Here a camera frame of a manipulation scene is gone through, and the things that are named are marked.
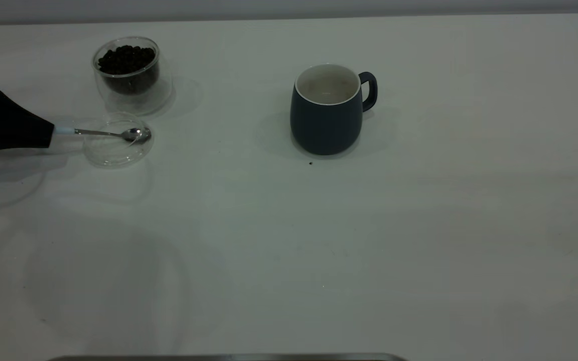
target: glass bowl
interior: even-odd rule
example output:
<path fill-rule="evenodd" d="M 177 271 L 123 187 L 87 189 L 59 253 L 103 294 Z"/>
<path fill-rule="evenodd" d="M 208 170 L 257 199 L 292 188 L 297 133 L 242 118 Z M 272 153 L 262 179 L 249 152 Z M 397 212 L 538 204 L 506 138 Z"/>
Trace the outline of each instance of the glass bowl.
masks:
<path fill-rule="evenodd" d="M 155 57 L 147 66 L 132 73 L 114 75 L 103 72 L 99 59 L 108 51 L 115 51 L 125 45 L 152 49 Z M 95 71 L 99 95 L 106 103 L 106 109 L 111 112 L 147 114 L 161 107 L 171 95 L 172 80 L 167 60 L 151 39 L 124 37 L 110 41 L 96 51 L 91 65 Z"/>
<path fill-rule="evenodd" d="M 150 131 L 144 122 L 125 112 L 106 115 L 101 127 L 94 130 L 119 134 L 133 128 L 142 132 L 147 129 Z M 153 141 L 153 133 L 143 142 L 139 138 L 129 142 L 108 135 L 85 135 L 83 151 L 88 160 L 96 166 L 122 167 L 142 159 L 151 150 Z"/>

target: spoon handle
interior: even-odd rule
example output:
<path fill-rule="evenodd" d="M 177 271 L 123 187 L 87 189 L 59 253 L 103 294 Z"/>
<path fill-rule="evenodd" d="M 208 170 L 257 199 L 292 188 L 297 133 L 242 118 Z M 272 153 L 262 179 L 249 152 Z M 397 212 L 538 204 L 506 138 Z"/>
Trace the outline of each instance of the spoon handle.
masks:
<path fill-rule="evenodd" d="M 86 134 L 86 135 L 110 135 L 112 137 L 122 137 L 120 134 L 99 132 L 98 130 L 85 130 L 76 128 L 67 128 L 65 126 L 55 126 L 55 134 Z"/>

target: mug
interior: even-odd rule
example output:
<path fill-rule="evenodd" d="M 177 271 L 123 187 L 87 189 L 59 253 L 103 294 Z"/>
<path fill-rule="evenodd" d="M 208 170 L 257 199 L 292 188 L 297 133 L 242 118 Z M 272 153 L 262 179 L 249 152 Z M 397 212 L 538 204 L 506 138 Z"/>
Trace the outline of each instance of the mug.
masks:
<path fill-rule="evenodd" d="M 360 84 L 369 82 L 363 101 Z M 378 98 L 378 83 L 371 73 L 356 75 L 336 64 L 320 64 L 303 71 L 294 83 L 291 131 L 309 153 L 330 155 L 349 148 L 358 139 L 363 112 Z"/>

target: table surface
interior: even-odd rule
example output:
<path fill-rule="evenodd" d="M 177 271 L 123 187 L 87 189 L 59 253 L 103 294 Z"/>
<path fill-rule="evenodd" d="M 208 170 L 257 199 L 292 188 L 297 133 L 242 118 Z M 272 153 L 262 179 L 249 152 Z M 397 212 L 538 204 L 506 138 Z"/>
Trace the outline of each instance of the table surface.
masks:
<path fill-rule="evenodd" d="M 126 35 L 174 75 L 142 161 L 0 152 L 0 360 L 578 359 L 578 14 L 0 27 L 0 89 L 86 125 Z M 379 98 L 315 157 L 288 112 L 327 61 Z"/>

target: spoon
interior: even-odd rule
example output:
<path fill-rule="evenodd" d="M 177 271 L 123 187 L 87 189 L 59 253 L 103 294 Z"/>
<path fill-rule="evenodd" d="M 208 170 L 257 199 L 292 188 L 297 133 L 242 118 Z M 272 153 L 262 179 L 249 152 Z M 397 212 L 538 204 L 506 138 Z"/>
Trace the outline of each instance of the spoon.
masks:
<path fill-rule="evenodd" d="M 55 126 L 55 134 L 78 134 L 78 135 L 109 135 L 111 137 L 120 137 L 127 142 L 137 142 L 139 144 L 151 139 L 151 130 L 144 127 L 142 131 L 140 128 L 131 128 L 125 130 L 120 134 L 110 132 L 99 132 L 98 130 L 85 130 L 76 128 L 66 128 L 63 126 Z"/>

